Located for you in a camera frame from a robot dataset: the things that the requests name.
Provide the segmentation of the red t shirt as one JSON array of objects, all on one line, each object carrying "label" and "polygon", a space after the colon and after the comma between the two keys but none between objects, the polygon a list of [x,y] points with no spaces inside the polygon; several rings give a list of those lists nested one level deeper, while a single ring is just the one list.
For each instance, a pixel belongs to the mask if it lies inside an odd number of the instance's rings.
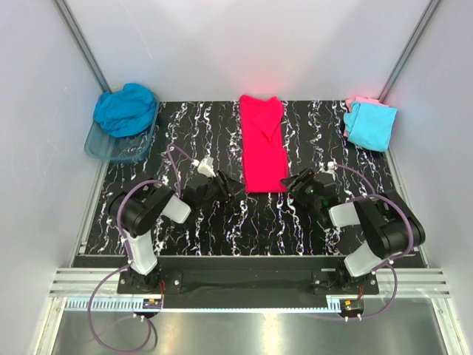
[{"label": "red t shirt", "polygon": [[284,193],[289,176],[282,139],[282,102],[243,95],[239,99],[242,127],[243,180],[247,193]]}]

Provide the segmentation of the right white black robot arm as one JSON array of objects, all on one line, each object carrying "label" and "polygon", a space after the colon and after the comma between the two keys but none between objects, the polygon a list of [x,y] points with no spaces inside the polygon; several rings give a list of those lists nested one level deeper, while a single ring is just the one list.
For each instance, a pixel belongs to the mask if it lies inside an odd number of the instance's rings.
[{"label": "right white black robot arm", "polygon": [[327,173],[304,169],[281,180],[294,200],[325,228],[360,226],[365,241],[336,269],[336,285],[352,293],[362,277],[403,257],[425,242],[426,233],[402,197],[391,190],[341,202],[334,179]]}]

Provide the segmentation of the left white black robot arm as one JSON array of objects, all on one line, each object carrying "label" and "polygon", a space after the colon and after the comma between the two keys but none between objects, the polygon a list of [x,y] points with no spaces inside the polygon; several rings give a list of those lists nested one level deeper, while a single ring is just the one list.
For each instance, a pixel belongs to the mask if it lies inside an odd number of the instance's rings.
[{"label": "left white black robot arm", "polygon": [[121,192],[108,206],[125,244],[134,284],[145,293],[153,292],[160,282],[155,271],[158,259],[152,246],[152,229],[159,217],[183,224],[191,213],[213,203],[227,203],[245,185],[218,170],[213,177],[193,176],[180,195],[155,179],[148,179]]}]

